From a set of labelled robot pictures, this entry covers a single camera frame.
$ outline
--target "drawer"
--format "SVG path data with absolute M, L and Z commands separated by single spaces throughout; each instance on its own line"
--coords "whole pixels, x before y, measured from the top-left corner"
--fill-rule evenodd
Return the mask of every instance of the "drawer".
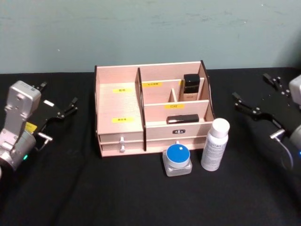
M 143 151 L 143 141 L 125 143 L 123 145 L 121 145 L 121 144 L 103 144 L 103 143 L 101 143 L 101 146 L 103 148 L 103 152 L 117 151 L 118 153 L 127 153 L 127 152 L 133 152 L 133 150 L 137 150 L 139 152 Z
M 187 146 L 190 150 L 204 148 L 206 136 L 203 137 L 183 137 L 180 139 L 148 140 L 146 142 L 148 152 L 162 152 L 170 145 L 179 141 L 180 144 Z
M 182 137 L 206 136 L 211 128 L 211 122 L 195 122 L 183 124 L 169 124 L 160 126 L 148 126 L 146 128 L 146 139 L 169 139 Z
M 123 137 L 124 141 L 135 141 L 143 140 L 143 132 L 133 133 L 114 133 L 114 134 L 100 134 L 100 141 L 103 142 L 119 142 L 120 138 Z

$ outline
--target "yellow label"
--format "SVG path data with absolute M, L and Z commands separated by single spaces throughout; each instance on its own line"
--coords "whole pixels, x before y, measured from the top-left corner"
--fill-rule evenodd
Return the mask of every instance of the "yellow label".
M 146 87 L 158 87 L 158 86 L 162 86 L 162 82 L 143 82 L 142 83 L 142 87 L 146 88 Z
M 113 89 L 114 93 L 130 93 L 133 90 L 131 88 Z
M 184 104 L 177 104 L 177 105 L 165 105 L 165 108 L 170 109 L 170 108 L 184 108 L 185 105 Z
M 123 117 L 123 118 L 112 118 L 113 123 L 124 123 L 134 121 L 133 117 Z
M 36 128 L 37 128 L 36 125 L 33 125 L 29 122 L 27 122 L 26 125 L 25 125 L 25 129 L 30 133 L 33 133 L 36 130 Z

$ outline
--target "white bottle cap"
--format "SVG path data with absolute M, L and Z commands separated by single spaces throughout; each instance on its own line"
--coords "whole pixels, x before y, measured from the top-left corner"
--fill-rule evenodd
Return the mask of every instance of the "white bottle cap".
M 210 134 L 216 138 L 224 138 L 228 135 L 230 129 L 230 124 L 227 120 L 218 118 L 214 119 L 212 127 L 210 129 Z

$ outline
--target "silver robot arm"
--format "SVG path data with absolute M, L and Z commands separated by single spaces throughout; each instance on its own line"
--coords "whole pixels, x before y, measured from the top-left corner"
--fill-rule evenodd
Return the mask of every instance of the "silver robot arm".
M 4 128 L 0 133 L 0 165 L 16 170 L 36 144 L 35 137 L 25 130 L 25 124 L 38 108 L 41 92 L 18 81 L 9 88 Z
M 301 75 L 290 81 L 289 88 L 293 101 L 298 104 L 301 109 Z M 292 133 L 290 140 L 301 150 L 301 125 Z

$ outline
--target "black table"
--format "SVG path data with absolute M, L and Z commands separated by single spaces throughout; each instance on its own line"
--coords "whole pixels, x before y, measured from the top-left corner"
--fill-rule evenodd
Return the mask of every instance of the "black table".
M 301 225 L 301 179 L 261 154 L 261 149 L 273 152 L 268 137 L 275 128 L 235 112 L 231 97 L 236 91 L 256 103 L 271 91 L 263 73 L 287 83 L 301 72 L 261 68 L 208 73 L 215 114 L 231 124 L 228 146 L 216 172 L 201 167 L 198 150 L 191 152 L 192 173 L 173 178 L 165 175 L 160 154 L 100 157 L 93 73 L 0 75 L 2 109 L 8 87 L 17 80 L 48 81 L 42 97 L 61 108 L 79 98 L 74 117 L 44 131 L 54 141 L 0 181 L 0 225 Z M 1 128 L 4 118 L 0 110 Z

